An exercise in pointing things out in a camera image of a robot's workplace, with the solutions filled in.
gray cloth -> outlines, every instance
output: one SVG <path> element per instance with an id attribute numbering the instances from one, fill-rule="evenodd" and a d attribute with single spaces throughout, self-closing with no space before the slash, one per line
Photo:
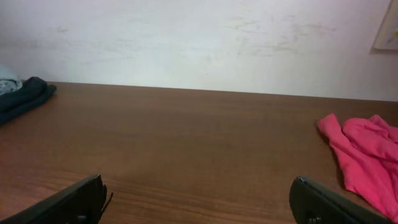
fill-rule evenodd
<path id="1" fill-rule="evenodd" d="M 17 91 L 22 87 L 21 80 L 6 66 L 0 64 L 0 95 Z"/>

black cloth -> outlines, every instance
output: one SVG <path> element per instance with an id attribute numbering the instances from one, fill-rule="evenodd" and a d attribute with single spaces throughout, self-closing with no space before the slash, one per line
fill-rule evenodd
<path id="1" fill-rule="evenodd" d="M 0 124 L 45 103 L 55 92 L 55 85 L 38 77 L 25 81 L 21 89 L 0 96 Z"/>

folded clothing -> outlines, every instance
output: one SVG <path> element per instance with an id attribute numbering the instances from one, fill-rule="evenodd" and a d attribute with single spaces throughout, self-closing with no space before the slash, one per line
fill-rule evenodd
<path id="1" fill-rule="evenodd" d="M 22 87 L 21 80 L 7 67 L 0 64 L 0 95 L 17 91 Z"/>
<path id="2" fill-rule="evenodd" d="M 336 152 L 347 190 L 398 223 L 398 128 L 374 115 L 351 118 L 342 130 L 334 114 L 318 127 Z"/>
<path id="3" fill-rule="evenodd" d="M 38 77 L 28 79 L 20 90 L 0 96 L 0 124 L 45 103 L 57 89 Z"/>

pink fabric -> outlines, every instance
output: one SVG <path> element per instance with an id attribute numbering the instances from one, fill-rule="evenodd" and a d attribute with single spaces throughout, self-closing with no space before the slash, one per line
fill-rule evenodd
<path id="1" fill-rule="evenodd" d="M 398 128 L 374 115 L 351 118 L 341 130 L 334 114 L 318 127 L 336 152 L 347 190 L 398 223 Z"/>

white switch board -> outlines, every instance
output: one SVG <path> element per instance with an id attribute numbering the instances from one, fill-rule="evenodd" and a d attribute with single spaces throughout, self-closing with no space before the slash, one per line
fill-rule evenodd
<path id="1" fill-rule="evenodd" d="M 398 50 L 398 0 L 392 0 L 373 47 Z"/>

